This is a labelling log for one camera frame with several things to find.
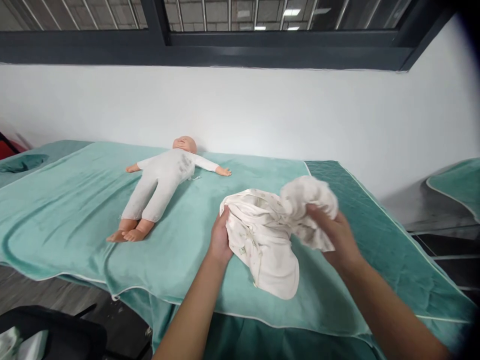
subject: doll foot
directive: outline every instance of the doll foot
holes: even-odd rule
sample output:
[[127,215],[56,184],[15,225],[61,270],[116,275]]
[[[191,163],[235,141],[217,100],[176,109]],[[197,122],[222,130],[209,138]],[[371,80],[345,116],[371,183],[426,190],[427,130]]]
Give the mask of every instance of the doll foot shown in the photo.
[[109,243],[124,243],[127,240],[125,240],[123,233],[125,233],[125,230],[117,230],[112,235],[107,237],[106,240]]
[[132,242],[132,243],[137,242],[137,241],[142,241],[147,236],[146,233],[143,233],[143,232],[141,232],[140,230],[137,230],[137,229],[133,229],[133,230],[130,230],[130,231],[124,231],[121,234],[123,235],[123,238],[126,241],[129,241],[129,242]]

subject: ceiling light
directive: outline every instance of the ceiling light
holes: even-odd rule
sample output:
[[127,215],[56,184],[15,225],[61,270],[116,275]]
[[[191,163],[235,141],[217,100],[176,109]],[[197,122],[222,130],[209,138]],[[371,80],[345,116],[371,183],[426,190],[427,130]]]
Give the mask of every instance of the ceiling light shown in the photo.
[[287,9],[283,13],[283,16],[297,16],[298,14],[300,14],[300,10],[301,9]]
[[250,16],[250,10],[238,10],[236,13],[237,18],[248,18]]
[[319,8],[319,9],[316,9],[316,10],[313,12],[313,15],[323,15],[323,14],[328,13],[330,10],[332,10],[331,7],[321,7],[321,8]]

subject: gray floor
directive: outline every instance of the gray floor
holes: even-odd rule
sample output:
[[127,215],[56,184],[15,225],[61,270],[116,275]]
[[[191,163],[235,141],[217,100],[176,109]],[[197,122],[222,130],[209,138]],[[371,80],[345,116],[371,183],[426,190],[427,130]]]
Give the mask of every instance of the gray floor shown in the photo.
[[[12,268],[0,265],[0,314],[25,305],[40,305],[75,315],[92,304],[96,309],[84,319],[103,325],[107,348],[135,358],[149,341],[148,325],[121,301],[112,301],[107,292],[53,278],[33,281]],[[152,351],[142,358],[150,359]]]

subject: floor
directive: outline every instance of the floor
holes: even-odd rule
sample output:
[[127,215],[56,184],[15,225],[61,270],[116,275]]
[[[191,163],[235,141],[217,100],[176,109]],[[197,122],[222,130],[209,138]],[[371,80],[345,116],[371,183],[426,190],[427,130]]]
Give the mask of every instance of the floor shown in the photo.
[[[96,309],[84,319],[106,328],[107,349],[136,358],[149,341],[148,325],[121,301],[112,301],[110,294],[97,288],[58,278],[33,281],[9,267],[0,266],[0,314],[19,306],[40,305],[75,315],[92,304],[97,304]],[[141,360],[151,358],[149,349]]]
[[480,306],[480,239],[414,235],[423,250]]

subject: window frame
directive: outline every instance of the window frame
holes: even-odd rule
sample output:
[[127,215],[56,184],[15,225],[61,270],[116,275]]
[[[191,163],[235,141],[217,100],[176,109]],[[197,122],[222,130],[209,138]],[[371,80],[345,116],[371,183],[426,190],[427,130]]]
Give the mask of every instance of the window frame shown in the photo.
[[148,29],[0,32],[0,62],[408,71],[454,13],[418,0],[396,29],[172,32],[162,0],[141,0]]

